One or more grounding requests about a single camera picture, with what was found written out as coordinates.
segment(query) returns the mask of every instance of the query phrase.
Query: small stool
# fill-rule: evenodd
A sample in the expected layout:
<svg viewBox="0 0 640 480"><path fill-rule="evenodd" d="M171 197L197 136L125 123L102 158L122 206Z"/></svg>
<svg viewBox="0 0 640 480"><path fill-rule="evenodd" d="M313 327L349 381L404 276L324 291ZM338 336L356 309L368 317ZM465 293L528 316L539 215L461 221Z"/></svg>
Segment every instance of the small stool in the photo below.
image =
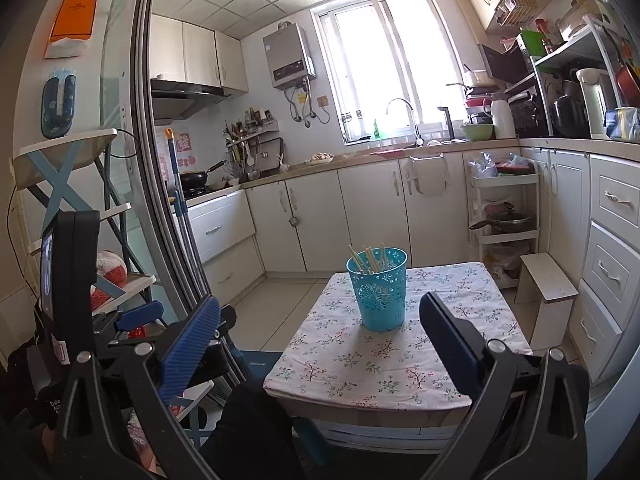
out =
<svg viewBox="0 0 640 480"><path fill-rule="evenodd" d="M533 351L559 346L578 291L547 253L521 256L515 303L540 302L530 346Z"/></svg>

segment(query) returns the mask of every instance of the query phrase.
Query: wire basket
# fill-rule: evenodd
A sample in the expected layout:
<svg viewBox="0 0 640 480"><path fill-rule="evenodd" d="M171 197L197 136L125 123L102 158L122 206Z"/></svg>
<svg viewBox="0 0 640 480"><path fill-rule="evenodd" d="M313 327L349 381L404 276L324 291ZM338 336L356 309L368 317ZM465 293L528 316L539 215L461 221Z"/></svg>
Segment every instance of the wire basket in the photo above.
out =
<svg viewBox="0 0 640 480"><path fill-rule="evenodd" d="M498 8L503 15L498 18L498 25L515 27L525 25L536 17L538 2L536 0L503 0Z"/></svg>

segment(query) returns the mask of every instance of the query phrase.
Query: drawer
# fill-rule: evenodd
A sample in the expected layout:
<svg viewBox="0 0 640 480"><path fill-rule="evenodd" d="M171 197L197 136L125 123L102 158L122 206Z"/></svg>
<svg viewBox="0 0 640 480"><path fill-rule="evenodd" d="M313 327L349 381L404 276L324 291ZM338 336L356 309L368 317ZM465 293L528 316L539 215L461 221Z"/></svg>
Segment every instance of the drawer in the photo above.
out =
<svg viewBox="0 0 640 480"><path fill-rule="evenodd" d="M640 287L640 254L592 222L582 278L624 330Z"/></svg>
<svg viewBox="0 0 640 480"><path fill-rule="evenodd" d="M221 306L240 294L264 272L253 237L209 260L203 267L211 293L218 298Z"/></svg>
<svg viewBox="0 0 640 480"><path fill-rule="evenodd" d="M578 297L569 318L569 330L594 383L602 375L622 330L584 280L580 280L578 286Z"/></svg>
<svg viewBox="0 0 640 480"><path fill-rule="evenodd" d="M203 263L255 234L244 190L190 207L189 220Z"/></svg>
<svg viewBox="0 0 640 480"><path fill-rule="evenodd" d="M591 155L591 217L640 249L640 164Z"/></svg>

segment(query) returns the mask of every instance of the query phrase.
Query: faucet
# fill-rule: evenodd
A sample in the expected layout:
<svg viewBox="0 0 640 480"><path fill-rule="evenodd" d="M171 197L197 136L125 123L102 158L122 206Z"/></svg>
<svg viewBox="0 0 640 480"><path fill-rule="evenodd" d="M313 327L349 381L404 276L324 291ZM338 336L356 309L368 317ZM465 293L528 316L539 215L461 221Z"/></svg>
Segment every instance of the faucet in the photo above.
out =
<svg viewBox="0 0 640 480"><path fill-rule="evenodd" d="M389 114L389 105L393 102L393 101L402 101L404 104L406 104L409 108L409 110L411 110L411 120L414 123L414 129L415 129L415 144L414 146L417 148L420 148L420 146L422 146L424 144L424 141L422 140L422 137L420 136L420 131L418 131L418 123L415 120L415 113L414 113L414 107L411 106L411 103L409 101L407 101L406 99L402 98L402 97L395 97L393 99L391 99L391 101L389 101L386 104L386 114Z"/></svg>

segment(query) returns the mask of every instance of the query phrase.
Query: dish soap bottle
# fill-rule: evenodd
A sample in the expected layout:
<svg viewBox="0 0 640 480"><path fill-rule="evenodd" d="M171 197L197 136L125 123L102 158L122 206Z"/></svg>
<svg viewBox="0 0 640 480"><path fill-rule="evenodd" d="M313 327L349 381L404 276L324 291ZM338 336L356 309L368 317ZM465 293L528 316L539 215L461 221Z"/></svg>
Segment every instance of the dish soap bottle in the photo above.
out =
<svg viewBox="0 0 640 480"><path fill-rule="evenodd" d="M378 129L378 121L376 119L373 119L373 137L374 139L382 138L380 130Z"/></svg>

